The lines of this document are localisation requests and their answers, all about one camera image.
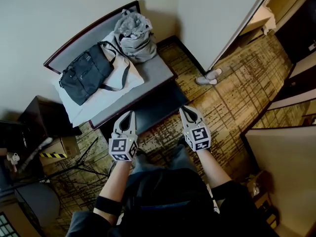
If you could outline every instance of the yellow and black tape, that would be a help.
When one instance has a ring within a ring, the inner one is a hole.
[[[67,158],[66,154],[47,154],[47,153],[40,153],[40,157],[47,157],[47,158]]]

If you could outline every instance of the window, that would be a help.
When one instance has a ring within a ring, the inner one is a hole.
[[[20,237],[3,212],[0,213],[0,237]]]

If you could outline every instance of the patterned carpet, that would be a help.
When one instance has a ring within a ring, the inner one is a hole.
[[[178,75],[177,82],[198,108],[212,133],[212,154],[235,180],[243,180],[251,172],[248,154],[239,137],[240,133],[257,117],[283,85],[292,64],[274,35],[268,35],[249,44],[243,50],[221,60],[216,86],[198,86],[198,69],[176,43],[164,44],[158,49],[166,64]],[[77,138],[81,152],[99,137],[89,152],[87,165],[107,173],[112,158],[108,145],[99,130],[92,131],[88,123],[80,127],[83,135]],[[167,165],[170,151],[182,133],[180,115],[165,119],[139,137],[140,148],[148,153],[155,164]],[[190,153],[198,172],[204,172],[196,154]],[[45,167],[47,174],[71,166],[75,160],[67,159]],[[106,178],[79,170],[69,171],[51,181],[61,201],[60,217],[44,229],[47,236],[64,236],[74,211],[92,210],[96,196]]]
[[[252,129],[302,125],[302,116],[305,115],[309,106],[310,101],[267,111]]]

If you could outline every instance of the black sleeve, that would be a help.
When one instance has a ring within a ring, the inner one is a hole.
[[[73,214],[66,236],[107,236],[111,227],[111,224],[99,214],[79,211]]]
[[[220,222],[226,235],[277,237],[255,206],[246,187],[229,181],[212,189],[215,200],[225,199],[220,207]]]

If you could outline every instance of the fiducial marker cube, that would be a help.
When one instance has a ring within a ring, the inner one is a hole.
[[[115,161],[131,161],[138,149],[134,138],[109,139],[109,153]]]
[[[184,129],[183,134],[190,148],[196,152],[211,146],[211,133],[204,123]]]

